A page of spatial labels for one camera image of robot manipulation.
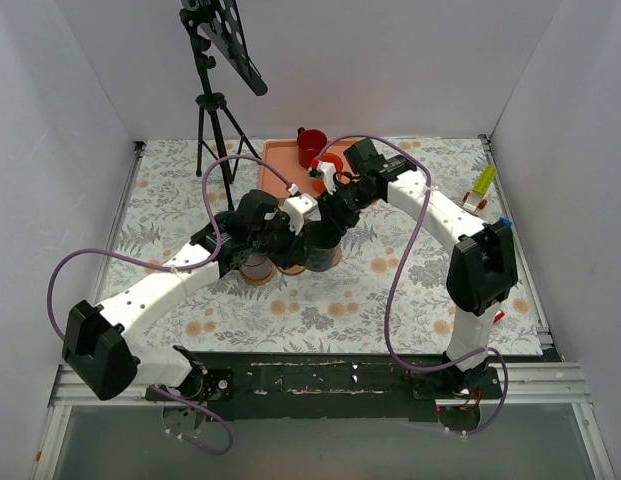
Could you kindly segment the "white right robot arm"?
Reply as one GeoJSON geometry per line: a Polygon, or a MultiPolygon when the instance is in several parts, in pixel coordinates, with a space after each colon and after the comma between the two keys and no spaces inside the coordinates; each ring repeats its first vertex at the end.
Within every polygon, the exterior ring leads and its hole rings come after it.
{"type": "Polygon", "coordinates": [[[346,157],[355,171],[352,183],[340,184],[336,170],[319,160],[311,163],[325,182],[325,193],[313,202],[322,221],[342,235],[361,211],[377,200],[414,220],[408,240],[414,244],[426,230],[449,257],[446,290],[456,306],[450,342],[439,365],[444,389],[465,397],[479,384],[477,371],[494,354],[489,345],[494,318],[518,281],[514,238],[504,220],[489,224],[455,204],[433,185],[428,168],[397,147],[387,159],[378,138],[358,137],[346,157]]]}

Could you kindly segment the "woven cork coaster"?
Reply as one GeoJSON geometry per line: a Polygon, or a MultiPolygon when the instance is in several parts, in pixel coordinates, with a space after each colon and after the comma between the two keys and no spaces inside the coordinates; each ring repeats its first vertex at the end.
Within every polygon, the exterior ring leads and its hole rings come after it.
{"type": "Polygon", "coordinates": [[[266,283],[268,283],[276,274],[275,270],[271,270],[267,275],[261,277],[261,278],[253,278],[253,277],[249,277],[244,271],[240,270],[239,271],[242,279],[245,281],[246,284],[251,285],[251,286],[260,286],[260,285],[264,285],[266,283]]]}

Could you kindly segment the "light wooden coaster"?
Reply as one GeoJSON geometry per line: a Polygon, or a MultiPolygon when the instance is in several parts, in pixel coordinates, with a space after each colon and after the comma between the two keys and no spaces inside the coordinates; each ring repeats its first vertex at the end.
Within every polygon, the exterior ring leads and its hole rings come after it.
{"type": "Polygon", "coordinates": [[[342,259],[342,255],[343,255],[342,248],[341,248],[341,247],[339,247],[339,248],[336,250],[335,257],[334,257],[334,260],[333,260],[333,263],[332,263],[332,267],[335,267],[336,265],[338,265],[338,264],[339,264],[339,262],[340,262],[340,261],[341,261],[341,259],[342,259]]]}
{"type": "Polygon", "coordinates": [[[306,268],[301,265],[294,265],[288,268],[279,267],[278,270],[283,275],[296,276],[296,275],[300,275],[301,273],[303,273],[306,270],[306,268]]]}

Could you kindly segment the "dark green mug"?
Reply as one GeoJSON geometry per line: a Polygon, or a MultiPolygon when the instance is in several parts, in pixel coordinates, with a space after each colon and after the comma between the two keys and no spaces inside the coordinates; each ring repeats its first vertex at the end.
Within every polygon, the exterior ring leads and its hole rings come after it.
{"type": "Polygon", "coordinates": [[[329,270],[335,262],[339,246],[337,237],[310,237],[304,245],[305,268],[313,272],[329,270]]]}

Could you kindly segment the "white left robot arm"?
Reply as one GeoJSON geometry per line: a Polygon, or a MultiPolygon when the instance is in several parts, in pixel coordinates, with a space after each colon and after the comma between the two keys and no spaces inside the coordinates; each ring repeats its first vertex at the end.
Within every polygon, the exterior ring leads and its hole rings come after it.
{"type": "Polygon", "coordinates": [[[289,253],[317,202],[297,194],[279,202],[253,189],[233,211],[217,214],[157,272],[93,306],[76,304],[68,316],[65,362],[100,400],[132,385],[160,384],[183,400],[203,386],[195,360],[177,345],[149,348],[143,335],[199,289],[243,265],[250,256],[289,253]]]}

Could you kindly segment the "grey lilac mug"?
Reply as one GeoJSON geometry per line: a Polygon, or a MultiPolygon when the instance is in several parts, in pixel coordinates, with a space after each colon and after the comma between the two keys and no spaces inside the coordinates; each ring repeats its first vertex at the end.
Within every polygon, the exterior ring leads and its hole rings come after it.
{"type": "Polygon", "coordinates": [[[249,277],[261,278],[273,270],[273,263],[265,256],[250,255],[239,271],[244,271],[249,277]]]}

